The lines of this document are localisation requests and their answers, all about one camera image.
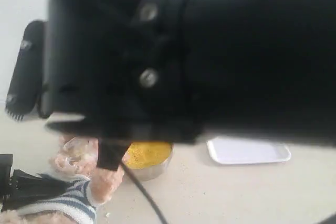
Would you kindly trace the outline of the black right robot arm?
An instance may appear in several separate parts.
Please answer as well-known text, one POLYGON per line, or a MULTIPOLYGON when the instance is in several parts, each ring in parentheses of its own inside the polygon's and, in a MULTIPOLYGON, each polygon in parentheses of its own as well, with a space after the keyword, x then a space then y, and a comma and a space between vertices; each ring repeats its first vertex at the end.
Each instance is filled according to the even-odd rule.
POLYGON ((51 130, 132 142, 201 134, 335 145, 335 0, 49 0, 51 130))

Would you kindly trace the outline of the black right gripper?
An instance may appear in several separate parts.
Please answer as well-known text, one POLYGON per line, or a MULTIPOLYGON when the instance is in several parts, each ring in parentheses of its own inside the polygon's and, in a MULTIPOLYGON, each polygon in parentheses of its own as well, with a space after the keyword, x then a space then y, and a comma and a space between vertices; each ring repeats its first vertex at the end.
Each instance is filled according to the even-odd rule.
POLYGON ((181 67, 145 29, 141 0, 49 0, 42 110, 56 132, 111 141, 189 141, 181 67))

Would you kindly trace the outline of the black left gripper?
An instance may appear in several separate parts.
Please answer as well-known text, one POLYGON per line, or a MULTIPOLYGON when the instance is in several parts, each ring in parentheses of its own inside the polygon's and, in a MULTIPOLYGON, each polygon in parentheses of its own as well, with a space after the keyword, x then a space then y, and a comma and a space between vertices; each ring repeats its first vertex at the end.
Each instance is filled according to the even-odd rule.
POLYGON ((16 169, 11 174, 12 154, 1 154, 1 212, 29 206, 33 211, 84 209, 89 203, 85 189, 90 179, 84 175, 70 178, 46 173, 37 176, 16 169))

